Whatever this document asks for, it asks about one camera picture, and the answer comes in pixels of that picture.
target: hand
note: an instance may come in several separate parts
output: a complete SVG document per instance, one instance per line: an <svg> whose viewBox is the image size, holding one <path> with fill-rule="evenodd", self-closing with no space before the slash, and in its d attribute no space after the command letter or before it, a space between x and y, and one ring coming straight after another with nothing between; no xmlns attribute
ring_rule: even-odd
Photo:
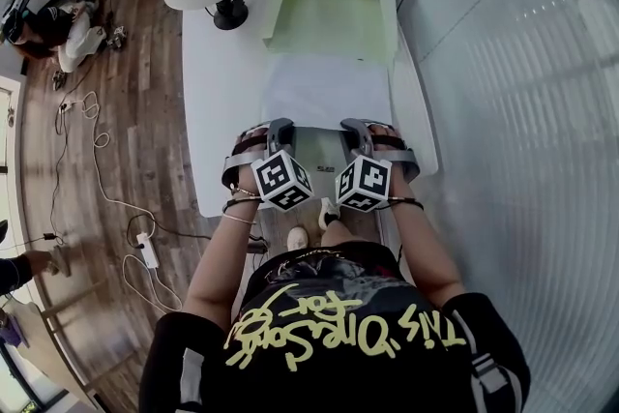
<svg viewBox="0 0 619 413"><path fill-rule="evenodd" d="M372 134L386 134L388 136L395 136L401 138L398 132L392 130L391 128L385 128L384 126L372 124L369 127L369 130ZM396 150L396 148L389 145L376 145L374 149L378 151ZM404 179L404 171L401 164L399 163L392 163L391 166L391 184L389 185L389 196L402 196L407 198L415 197L415 194L410 189L410 186Z"/></svg>
<svg viewBox="0 0 619 413"><path fill-rule="evenodd" d="M79 2L77 4L75 4L74 7L74 21L80 17L82 14L84 14L84 11L86 11L86 3L85 2Z"/></svg>
<svg viewBox="0 0 619 413"><path fill-rule="evenodd" d="M247 133L245 136L243 136L243 139L241 139L241 136L239 136L236 139L236 144L238 145L242 141L245 141L246 139L249 139L253 136L261 136L263 134L266 134L267 131L269 130L267 130L266 128L260 128L259 130L255 130L253 133ZM266 150L266 148L267 148L266 144L254 145L248 148L244 153L257 152L259 150ZM251 192L255 194L256 196L260 196L260 192L258 191L258 186L255 184L255 177L253 176L253 170L251 170L251 165L249 164L242 165L241 167L239 167L239 188L247 192Z"/></svg>

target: glass wall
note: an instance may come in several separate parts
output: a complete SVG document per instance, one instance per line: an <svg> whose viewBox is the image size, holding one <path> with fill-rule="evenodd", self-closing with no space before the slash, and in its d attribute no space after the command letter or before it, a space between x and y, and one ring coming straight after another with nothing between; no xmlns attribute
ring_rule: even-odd
<svg viewBox="0 0 619 413"><path fill-rule="evenodd" d="M619 0L405 0L441 160L417 189L533 375L527 411L619 386Z"/></svg>

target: wrist strap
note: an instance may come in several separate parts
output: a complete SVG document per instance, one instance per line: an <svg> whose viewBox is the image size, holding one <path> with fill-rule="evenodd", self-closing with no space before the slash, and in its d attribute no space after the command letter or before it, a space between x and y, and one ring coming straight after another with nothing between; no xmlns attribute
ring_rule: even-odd
<svg viewBox="0 0 619 413"><path fill-rule="evenodd" d="M394 205L398 205L399 203L408 203L409 205L415 205L416 207L425 210L424 205L417 201L415 198L406 198L404 196L390 196L389 197L389 206L393 207Z"/></svg>
<svg viewBox="0 0 619 413"><path fill-rule="evenodd" d="M232 198L231 200L227 201L225 205L223 205L221 213L225 214L226 210L230 207L238 205L239 203L246 203L248 201L257 201L258 203L262 203L262 198L260 198L260 196L250 196L248 198Z"/></svg>

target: black lamp base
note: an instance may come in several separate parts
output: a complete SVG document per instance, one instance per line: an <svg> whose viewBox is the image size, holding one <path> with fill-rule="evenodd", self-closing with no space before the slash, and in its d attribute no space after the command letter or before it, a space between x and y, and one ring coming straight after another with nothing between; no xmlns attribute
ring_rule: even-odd
<svg viewBox="0 0 619 413"><path fill-rule="evenodd" d="M222 0L217 4L213 21L221 30L229 31L241 26L249 14L250 10L244 0Z"/></svg>

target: shoe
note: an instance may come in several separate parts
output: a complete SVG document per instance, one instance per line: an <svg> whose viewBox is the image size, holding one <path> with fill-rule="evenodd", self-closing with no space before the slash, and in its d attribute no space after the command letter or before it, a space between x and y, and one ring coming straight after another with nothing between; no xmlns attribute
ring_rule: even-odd
<svg viewBox="0 0 619 413"><path fill-rule="evenodd" d="M295 251L307 248L309 242L308 232L303 227L294 227L288 233L286 245L288 246L288 251Z"/></svg>
<svg viewBox="0 0 619 413"><path fill-rule="evenodd" d="M55 246L51 252L51 268L49 270L52 276L60 272L66 278L71 275L71 267L69 266L69 258L67 257L67 249Z"/></svg>
<svg viewBox="0 0 619 413"><path fill-rule="evenodd" d="M334 205L331 198L322 198L322 207L320 208L320 216L318 216L318 225L323 231L327 230L326 216L332 216L339 219L339 206Z"/></svg>

